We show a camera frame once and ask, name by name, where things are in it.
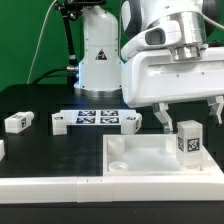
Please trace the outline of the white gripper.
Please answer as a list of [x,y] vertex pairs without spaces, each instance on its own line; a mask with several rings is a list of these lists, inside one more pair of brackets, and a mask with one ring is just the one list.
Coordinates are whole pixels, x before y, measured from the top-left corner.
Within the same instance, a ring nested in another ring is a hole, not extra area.
[[208,48],[202,55],[201,60],[174,61],[167,49],[138,53],[122,68],[125,103],[133,108],[154,104],[154,115],[164,132],[171,134],[173,124],[166,103],[208,98],[209,116],[216,126],[221,126],[224,47]]

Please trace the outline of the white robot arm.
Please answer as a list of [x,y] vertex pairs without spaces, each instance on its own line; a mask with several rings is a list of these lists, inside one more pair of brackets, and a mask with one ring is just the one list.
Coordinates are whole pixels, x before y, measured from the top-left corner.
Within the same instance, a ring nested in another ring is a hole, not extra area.
[[220,16],[220,0],[122,0],[129,41],[119,48],[116,19],[98,2],[86,6],[79,90],[97,96],[120,88],[128,106],[151,106],[167,133],[169,104],[205,99],[220,125],[224,47],[207,42]]

